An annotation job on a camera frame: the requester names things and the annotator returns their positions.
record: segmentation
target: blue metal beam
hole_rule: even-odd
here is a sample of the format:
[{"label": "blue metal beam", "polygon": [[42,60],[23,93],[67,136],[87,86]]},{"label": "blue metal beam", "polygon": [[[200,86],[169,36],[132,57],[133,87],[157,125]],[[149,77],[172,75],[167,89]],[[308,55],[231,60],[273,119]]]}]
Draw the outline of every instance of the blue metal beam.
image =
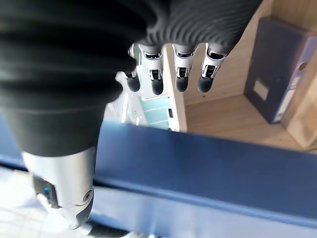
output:
[{"label": "blue metal beam", "polygon": [[[17,158],[0,129],[0,160]],[[317,228],[316,181],[316,155],[105,121],[93,217],[161,236],[181,234],[184,214],[214,229],[219,212]]]}]

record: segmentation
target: robotic hand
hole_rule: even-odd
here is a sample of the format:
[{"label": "robotic hand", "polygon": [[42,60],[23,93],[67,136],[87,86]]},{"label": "robotic hand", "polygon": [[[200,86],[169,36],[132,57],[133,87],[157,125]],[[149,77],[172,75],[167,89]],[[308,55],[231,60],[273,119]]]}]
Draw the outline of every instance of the robotic hand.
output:
[{"label": "robotic hand", "polygon": [[116,73],[140,87],[133,43],[160,94],[162,46],[173,43],[184,91],[196,46],[207,42],[207,92],[261,1],[0,0],[0,107],[41,202],[71,229],[87,220],[104,110],[122,91]]}]

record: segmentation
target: light wooden surface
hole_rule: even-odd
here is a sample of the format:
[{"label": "light wooden surface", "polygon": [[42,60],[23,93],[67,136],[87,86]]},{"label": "light wooden surface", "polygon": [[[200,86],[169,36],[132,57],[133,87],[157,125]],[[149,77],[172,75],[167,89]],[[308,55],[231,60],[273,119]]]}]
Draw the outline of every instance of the light wooden surface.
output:
[{"label": "light wooden surface", "polygon": [[317,32],[316,0],[275,0],[272,15],[301,28]]},{"label": "light wooden surface", "polygon": [[192,70],[189,75],[189,85],[184,93],[186,105],[242,94],[247,79],[250,58],[256,37],[258,21],[271,13],[273,0],[264,0],[246,28],[240,42],[229,54],[217,73],[212,89],[202,94],[197,89],[201,73],[201,64],[205,45],[200,46],[195,54]]},{"label": "light wooden surface", "polygon": [[189,132],[300,149],[281,125],[268,124],[243,95],[188,105],[186,116]]}]

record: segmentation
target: white floor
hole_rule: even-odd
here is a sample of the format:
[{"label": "white floor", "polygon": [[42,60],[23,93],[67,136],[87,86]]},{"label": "white floor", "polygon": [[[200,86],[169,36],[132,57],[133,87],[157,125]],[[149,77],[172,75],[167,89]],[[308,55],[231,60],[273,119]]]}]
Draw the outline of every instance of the white floor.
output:
[{"label": "white floor", "polygon": [[80,231],[55,229],[45,211],[0,207],[0,238],[86,238]]}]

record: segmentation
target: wooden shelf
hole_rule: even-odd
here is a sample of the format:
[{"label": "wooden shelf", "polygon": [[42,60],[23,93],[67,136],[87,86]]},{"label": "wooden shelf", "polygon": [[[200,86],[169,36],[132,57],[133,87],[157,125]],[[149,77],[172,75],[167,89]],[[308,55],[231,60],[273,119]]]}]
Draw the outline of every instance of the wooden shelf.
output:
[{"label": "wooden shelf", "polygon": [[186,106],[189,132],[300,150],[281,125],[270,125],[244,95]]}]

